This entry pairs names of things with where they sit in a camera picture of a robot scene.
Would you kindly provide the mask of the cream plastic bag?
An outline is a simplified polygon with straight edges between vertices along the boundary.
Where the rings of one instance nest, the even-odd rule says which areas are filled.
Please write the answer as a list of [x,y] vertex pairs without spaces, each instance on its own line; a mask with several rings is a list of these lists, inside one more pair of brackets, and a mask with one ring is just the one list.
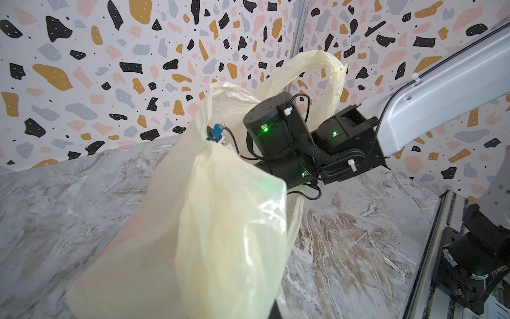
[[195,118],[156,167],[147,195],[66,295],[78,318],[268,318],[300,227],[304,200],[282,179],[209,141],[224,121],[241,133],[247,112],[310,70],[325,69],[316,129],[340,101],[347,68],[323,51],[286,61],[249,92],[213,83]]

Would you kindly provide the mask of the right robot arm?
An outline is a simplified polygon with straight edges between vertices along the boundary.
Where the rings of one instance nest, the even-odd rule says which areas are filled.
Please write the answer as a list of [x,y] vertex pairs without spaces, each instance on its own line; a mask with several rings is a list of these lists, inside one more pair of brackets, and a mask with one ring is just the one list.
[[385,94],[314,124],[280,93],[244,117],[257,166],[289,188],[342,182],[375,167],[429,130],[509,92],[509,20]]

